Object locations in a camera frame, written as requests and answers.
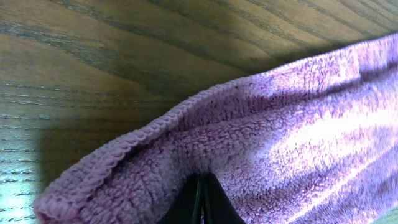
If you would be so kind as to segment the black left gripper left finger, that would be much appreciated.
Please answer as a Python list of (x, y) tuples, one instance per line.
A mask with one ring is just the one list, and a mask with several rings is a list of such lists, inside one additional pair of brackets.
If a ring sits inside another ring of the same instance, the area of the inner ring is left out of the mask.
[(157, 224), (199, 224), (201, 221), (201, 175), (191, 175), (167, 213)]

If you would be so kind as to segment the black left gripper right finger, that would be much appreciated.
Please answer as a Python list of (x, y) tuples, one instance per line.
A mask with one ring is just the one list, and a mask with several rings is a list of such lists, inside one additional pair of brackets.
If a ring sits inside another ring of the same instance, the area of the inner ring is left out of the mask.
[(204, 178), (204, 223), (246, 224), (229, 201), (216, 175), (207, 173)]

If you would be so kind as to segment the purple microfiber cloth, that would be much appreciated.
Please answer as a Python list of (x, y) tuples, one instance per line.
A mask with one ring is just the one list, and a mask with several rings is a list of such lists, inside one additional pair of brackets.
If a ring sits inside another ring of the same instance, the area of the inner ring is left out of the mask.
[(213, 86), (64, 171), (41, 223), (156, 223), (212, 172), (246, 223), (371, 223), (397, 206), (397, 36)]

